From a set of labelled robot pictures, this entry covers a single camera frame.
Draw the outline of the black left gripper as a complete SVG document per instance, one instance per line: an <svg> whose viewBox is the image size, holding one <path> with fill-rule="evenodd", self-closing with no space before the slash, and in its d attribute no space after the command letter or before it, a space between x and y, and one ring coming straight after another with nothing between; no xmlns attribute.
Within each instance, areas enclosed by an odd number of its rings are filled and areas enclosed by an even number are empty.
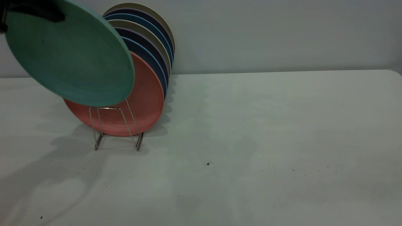
<svg viewBox="0 0 402 226"><path fill-rule="evenodd" d="M0 33L6 33L7 11L39 17L51 22L64 21L66 16L55 0L1 0Z"/></svg>

